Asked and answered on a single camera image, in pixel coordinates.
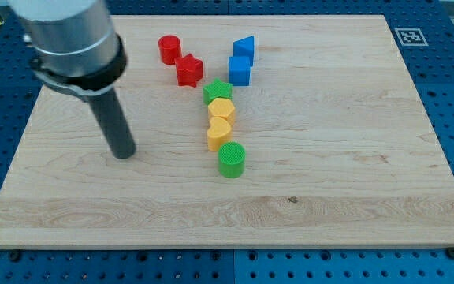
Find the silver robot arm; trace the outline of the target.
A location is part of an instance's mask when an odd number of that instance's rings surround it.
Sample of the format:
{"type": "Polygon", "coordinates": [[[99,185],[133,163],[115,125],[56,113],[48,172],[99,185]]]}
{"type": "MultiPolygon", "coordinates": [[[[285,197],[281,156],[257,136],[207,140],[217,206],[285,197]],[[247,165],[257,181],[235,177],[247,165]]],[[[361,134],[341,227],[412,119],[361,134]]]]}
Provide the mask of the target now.
{"type": "Polygon", "coordinates": [[[115,95],[127,65],[121,37],[103,0],[6,0],[36,56],[35,75],[50,89],[83,101],[115,95]]]}

